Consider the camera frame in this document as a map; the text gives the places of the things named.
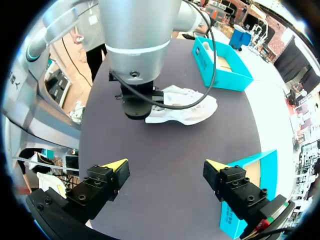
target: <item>white shirt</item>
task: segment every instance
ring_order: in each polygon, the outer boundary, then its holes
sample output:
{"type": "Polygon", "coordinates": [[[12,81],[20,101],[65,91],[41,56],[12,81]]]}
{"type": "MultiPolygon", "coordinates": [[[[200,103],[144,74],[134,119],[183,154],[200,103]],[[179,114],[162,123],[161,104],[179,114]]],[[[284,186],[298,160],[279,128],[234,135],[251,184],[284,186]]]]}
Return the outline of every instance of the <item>white shirt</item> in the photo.
{"type": "Polygon", "coordinates": [[[83,2],[76,6],[79,16],[77,29],[84,36],[83,49],[88,52],[105,43],[105,37],[100,19],[98,0],[83,2]]]}

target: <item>blue container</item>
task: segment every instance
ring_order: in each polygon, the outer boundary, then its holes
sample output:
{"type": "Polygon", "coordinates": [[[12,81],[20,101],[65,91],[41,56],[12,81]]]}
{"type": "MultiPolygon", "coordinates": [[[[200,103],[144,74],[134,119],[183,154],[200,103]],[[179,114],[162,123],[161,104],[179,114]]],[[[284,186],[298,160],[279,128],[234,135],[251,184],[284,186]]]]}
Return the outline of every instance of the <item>blue container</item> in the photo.
{"type": "Polygon", "coordinates": [[[55,157],[54,151],[52,150],[42,149],[42,154],[45,155],[45,157],[48,159],[53,159],[55,157]]]}
{"type": "MultiPolygon", "coordinates": [[[[278,179],[278,155],[277,150],[257,153],[244,159],[229,163],[234,167],[239,165],[244,168],[247,165],[260,160],[260,188],[268,189],[267,199],[269,201],[276,197],[277,179],[278,179]]],[[[245,220],[239,220],[233,213],[228,204],[223,201],[221,205],[220,229],[228,234],[231,238],[238,238],[246,228],[245,220]]]]}
{"type": "Polygon", "coordinates": [[[251,41],[251,35],[247,32],[239,31],[236,28],[232,34],[229,45],[234,45],[235,49],[240,49],[242,45],[248,46],[251,41]]]}
{"type": "MultiPolygon", "coordinates": [[[[211,39],[197,36],[194,40],[192,53],[200,70],[204,85],[209,87],[214,72],[214,63],[202,45],[203,42],[209,43],[211,49],[213,49],[211,39]]],[[[218,41],[215,42],[215,46],[217,56],[225,58],[230,65],[232,72],[216,69],[213,87],[243,92],[253,81],[246,65],[231,46],[218,41]]]]}

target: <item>black pants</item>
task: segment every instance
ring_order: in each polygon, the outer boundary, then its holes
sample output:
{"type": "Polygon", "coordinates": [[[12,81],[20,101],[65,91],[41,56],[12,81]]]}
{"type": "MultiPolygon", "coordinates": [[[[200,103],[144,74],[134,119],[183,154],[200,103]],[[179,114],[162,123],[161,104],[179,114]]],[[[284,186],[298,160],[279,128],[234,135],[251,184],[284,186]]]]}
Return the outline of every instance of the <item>black pants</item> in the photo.
{"type": "Polygon", "coordinates": [[[103,51],[104,55],[107,55],[107,49],[104,44],[101,44],[100,46],[97,46],[96,48],[87,51],[86,54],[86,62],[89,65],[89,68],[91,70],[91,78],[92,82],[94,82],[97,72],[100,68],[100,65],[102,63],[102,55],[101,50],[103,51]]]}

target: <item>bolt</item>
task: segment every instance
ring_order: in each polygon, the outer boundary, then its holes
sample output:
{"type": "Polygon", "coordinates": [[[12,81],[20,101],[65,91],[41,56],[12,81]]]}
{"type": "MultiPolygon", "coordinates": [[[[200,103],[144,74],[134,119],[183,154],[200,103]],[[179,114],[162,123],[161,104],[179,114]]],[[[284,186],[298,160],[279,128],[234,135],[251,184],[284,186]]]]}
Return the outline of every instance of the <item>bolt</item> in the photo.
{"type": "Polygon", "coordinates": [[[261,196],[264,196],[264,195],[266,195],[267,193],[268,193],[268,189],[266,189],[266,188],[262,188],[261,191],[260,191],[260,195],[261,195],[261,196]]]}
{"type": "Polygon", "coordinates": [[[101,181],[100,180],[95,180],[94,181],[94,185],[100,185],[101,184],[101,181]]]}
{"type": "Polygon", "coordinates": [[[79,195],[78,196],[78,199],[81,201],[81,202],[84,202],[85,200],[86,200],[86,195],[83,195],[83,194],[81,194],[81,195],[79,195]]]}
{"type": "Polygon", "coordinates": [[[248,195],[248,196],[246,197],[246,201],[247,201],[248,203],[252,203],[254,200],[255,200],[255,197],[254,197],[253,195],[248,195]]]}
{"type": "Polygon", "coordinates": [[[45,204],[47,204],[47,205],[50,205],[50,204],[52,204],[52,199],[51,199],[51,197],[47,197],[46,199],[45,199],[45,204]]]}
{"type": "Polygon", "coordinates": [[[36,209],[37,209],[38,211],[42,211],[42,210],[44,209],[44,206],[39,203],[39,204],[36,206],[36,209]]]}
{"type": "Polygon", "coordinates": [[[238,184],[239,184],[239,182],[237,182],[237,181],[232,182],[232,186],[234,186],[234,187],[238,186],[238,184]]]}

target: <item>cardboard inside box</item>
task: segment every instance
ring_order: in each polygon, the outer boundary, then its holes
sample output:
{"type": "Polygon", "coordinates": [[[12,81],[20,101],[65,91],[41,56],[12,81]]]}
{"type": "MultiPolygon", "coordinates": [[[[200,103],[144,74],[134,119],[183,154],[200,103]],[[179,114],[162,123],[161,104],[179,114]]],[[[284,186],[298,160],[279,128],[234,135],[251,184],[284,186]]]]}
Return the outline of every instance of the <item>cardboard inside box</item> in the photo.
{"type": "Polygon", "coordinates": [[[261,177],[261,169],[260,169],[260,160],[255,161],[244,167],[246,170],[246,177],[250,178],[250,182],[260,188],[260,177],[261,177]]]}
{"type": "Polygon", "coordinates": [[[218,57],[218,63],[220,65],[220,69],[227,72],[232,72],[232,69],[227,62],[227,60],[223,56],[217,56],[218,57]]]}

